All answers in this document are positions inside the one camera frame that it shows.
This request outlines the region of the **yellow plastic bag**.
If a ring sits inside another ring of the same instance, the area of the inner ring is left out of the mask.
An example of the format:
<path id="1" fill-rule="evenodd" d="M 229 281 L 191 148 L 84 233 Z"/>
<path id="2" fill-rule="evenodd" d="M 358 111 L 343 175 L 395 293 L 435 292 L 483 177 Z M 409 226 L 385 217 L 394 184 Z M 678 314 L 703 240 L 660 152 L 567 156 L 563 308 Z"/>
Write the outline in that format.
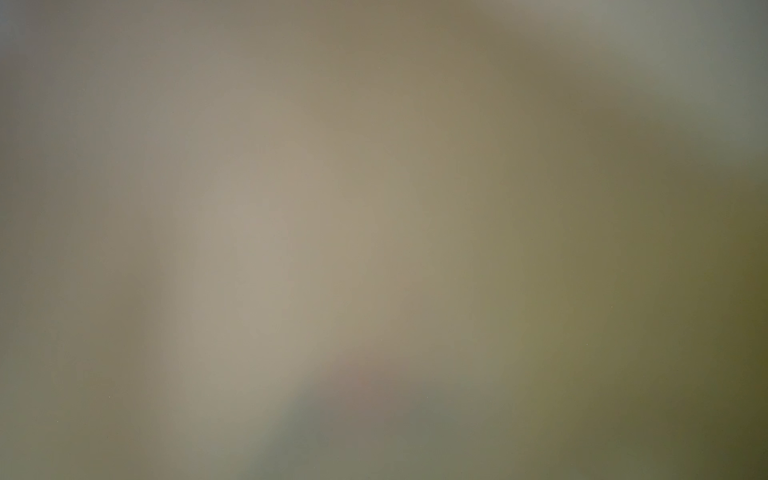
<path id="1" fill-rule="evenodd" d="M 472 1 L 5 1 L 5 479 L 763 479 L 767 181 Z"/>

